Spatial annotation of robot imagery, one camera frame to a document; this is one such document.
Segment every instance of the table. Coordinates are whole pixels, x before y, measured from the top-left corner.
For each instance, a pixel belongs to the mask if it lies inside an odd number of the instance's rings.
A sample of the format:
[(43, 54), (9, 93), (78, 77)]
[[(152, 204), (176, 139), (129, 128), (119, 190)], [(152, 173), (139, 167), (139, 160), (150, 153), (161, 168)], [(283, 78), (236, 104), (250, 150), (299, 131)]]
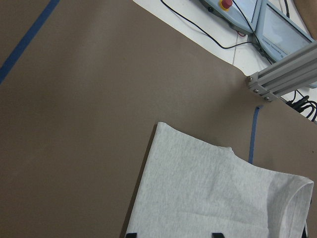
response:
[[(26, 27), (43, 7), (10, 2), (0, 5), (11, 13), (0, 14), (11, 32), (0, 41), (6, 47), (21, 36), (15, 25)], [(61, 1), (0, 95), (4, 237), (123, 237), (159, 121), (247, 159), (253, 112), (264, 104), (254, 164), (317, 179), (313, 123), (281, 101), (264, 102), (240, 70), (132, 1)]]

